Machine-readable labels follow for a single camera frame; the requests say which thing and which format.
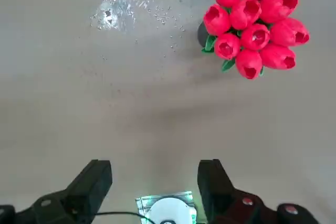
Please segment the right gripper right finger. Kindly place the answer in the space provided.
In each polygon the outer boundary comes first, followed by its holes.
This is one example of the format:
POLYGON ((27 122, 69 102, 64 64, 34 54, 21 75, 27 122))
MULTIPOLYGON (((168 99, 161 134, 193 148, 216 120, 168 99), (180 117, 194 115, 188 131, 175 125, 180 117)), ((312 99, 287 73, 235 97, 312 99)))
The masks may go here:
POLYGON ((230 178, 219 159, 202 159, 197 185, 207 223, 333 223, 334 189, 294 173, 244 170, 230 178))

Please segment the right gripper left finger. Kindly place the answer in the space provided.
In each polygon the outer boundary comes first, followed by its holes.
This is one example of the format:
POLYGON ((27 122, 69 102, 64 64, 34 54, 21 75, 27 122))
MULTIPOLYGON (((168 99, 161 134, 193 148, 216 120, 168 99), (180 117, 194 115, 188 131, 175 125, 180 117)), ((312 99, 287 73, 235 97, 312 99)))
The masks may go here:
POLYGON ((66 189, 41 196, 27 209, 1 205, 1 223, 92 223, 111 185, 110 161, 93 159, 66 189))

